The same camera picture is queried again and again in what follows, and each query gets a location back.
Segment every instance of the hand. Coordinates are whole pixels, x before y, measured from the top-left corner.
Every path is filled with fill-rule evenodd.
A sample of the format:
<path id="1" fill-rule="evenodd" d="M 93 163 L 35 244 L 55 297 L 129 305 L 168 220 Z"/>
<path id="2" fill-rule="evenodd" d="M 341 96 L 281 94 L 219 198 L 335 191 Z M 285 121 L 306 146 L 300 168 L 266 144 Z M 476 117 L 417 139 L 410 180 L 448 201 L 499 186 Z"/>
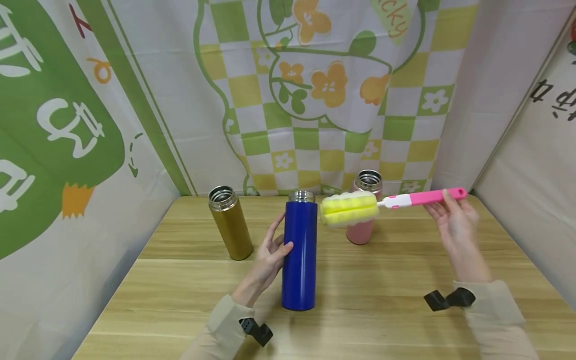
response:
<path id="1" fill-rule="evenodd" d="M 272 285 L 284 265 L 284 258 L 294 248 L 292 242 L 281 246 L 284 243 L 284 234 L 273 239 L 276 229 L 284 220 L 284 216 L 285 213 L 282 213 L 268 228 L 266 237 L 256 253 L 252 268 L 232 293 L 232 300 L 235 303 L 249 308 L 253 307 L 260 295 Z"/>
<path id="2" fill-rule="evenodd" d="M 456 201 L 447 190 L 444 202 L 424 205 L 436 221 L 456 280 L 467 283 L 491 283 L 492 273 L 480 252 L 476 227 L 480 217 L 467 200 Z"/>

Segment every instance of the wooden table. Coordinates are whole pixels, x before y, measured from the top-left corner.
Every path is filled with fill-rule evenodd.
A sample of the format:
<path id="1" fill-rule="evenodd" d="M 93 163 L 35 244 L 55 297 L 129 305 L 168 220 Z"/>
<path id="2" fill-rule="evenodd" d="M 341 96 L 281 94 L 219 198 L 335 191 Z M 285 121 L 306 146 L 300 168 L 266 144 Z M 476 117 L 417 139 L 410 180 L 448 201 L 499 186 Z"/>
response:
<path id="1" fill-rule="evenodd" d="M 286 198 L 241 198 L 253 242 Z M 542 359 L 576 358 L 576 314 L 501 225 L 471 197 L 494 275 L 507 282 Z M 370 244 L 319 225 L 316 308 L 280 305 L 281 276 L 255 306 L 274 338 L 248 338 L 236 359 L 477 359 L 460 309 L 433 313 L 422 298 L 447 295 L 453 274 L 434 222 L 421 207 L 383 210 Z M 230 260 L 206 198 L 181 198 L 128 273 L 74 360 L 178 359 L 251 260 Z"/>

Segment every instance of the black clip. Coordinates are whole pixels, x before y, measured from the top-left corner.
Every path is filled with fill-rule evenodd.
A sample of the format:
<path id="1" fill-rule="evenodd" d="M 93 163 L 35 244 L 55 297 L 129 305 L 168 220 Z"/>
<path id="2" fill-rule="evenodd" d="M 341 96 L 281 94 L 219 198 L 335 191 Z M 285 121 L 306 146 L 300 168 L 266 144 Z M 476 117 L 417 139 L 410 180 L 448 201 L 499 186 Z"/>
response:
<path id="1" fill-rule="evenodd" d="M 459 308 L 469 308 L 476 301 L 476 297 L 470 290 L 459 287 L 452 294 L 448 295 L 445 299 L 440 291 L 436 290 L 424 296 L 424 300 L 432 311 L 446 310 L 453 306 Z"/>
<path id="2" fill-rule="evenodd" d="M 254 337 L 262 347 L 266 346 L 274 336 L 268 325 L 258 326 L 256 320 L 253 318 L 240 320 L 240 326 L 242 326 L 242 330 L 244 330 L 247 335 Z"/>

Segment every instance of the fabric wall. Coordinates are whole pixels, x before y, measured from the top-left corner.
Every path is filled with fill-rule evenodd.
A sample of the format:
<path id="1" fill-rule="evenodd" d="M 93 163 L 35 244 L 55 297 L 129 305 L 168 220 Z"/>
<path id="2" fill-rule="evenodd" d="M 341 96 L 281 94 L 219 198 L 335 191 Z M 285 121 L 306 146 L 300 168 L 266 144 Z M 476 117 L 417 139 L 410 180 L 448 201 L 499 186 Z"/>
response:
<path id="1" fill-rule="evenodd" d="M 567 29 L 476 191 L 576 309 L 574 119 L 576 28 Z"/>
<path id="2" fill-rule="evenodd" d="M 477 2 L 0 0 L 0 358 L 70 358 L 180 195 L 430 188 Z"/>
<path id="3" fill-rule="evenodd" d="M 364 168 L 389 194 L 429 188 L 476 3 L 80 1 L 129 55 L 180 191 L 247 195 L 332 194 Z"/>
<path id="4" fill-rule="evenodd" d="M 76 3 L 0 1 L 0 359 L 70 358 L 178 196 Z"/>
<path id="5" fill-rule="evenodd" d="M 433 188 L 471 189 L 576 0 L 483 1 L 446 120 Z"/>

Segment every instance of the checkered pattern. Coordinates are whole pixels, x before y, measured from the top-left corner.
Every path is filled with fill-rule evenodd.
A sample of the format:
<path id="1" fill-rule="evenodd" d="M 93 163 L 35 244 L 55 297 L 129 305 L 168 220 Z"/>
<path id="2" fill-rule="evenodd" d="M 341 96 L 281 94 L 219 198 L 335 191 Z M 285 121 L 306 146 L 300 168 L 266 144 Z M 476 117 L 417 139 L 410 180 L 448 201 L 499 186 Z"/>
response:
<path id="1" fill-rule="evenodd" d="M 430 188 L 477 1 L 423 2 L 419 50 L 393 73 L 377 116 L 358 119 L 372 124 L 364 133 L 343 130 L 330 116 L 306 120 L 285 111 L 270 85 L 276 55 L 260 35 L 257 2 L 205 1 L 200 52 L 226 99 L 224 128 L 250 175 L 247 193 L 334 194 L 348 190 L 361 169 L 379 170 L 387 194 Z"/>

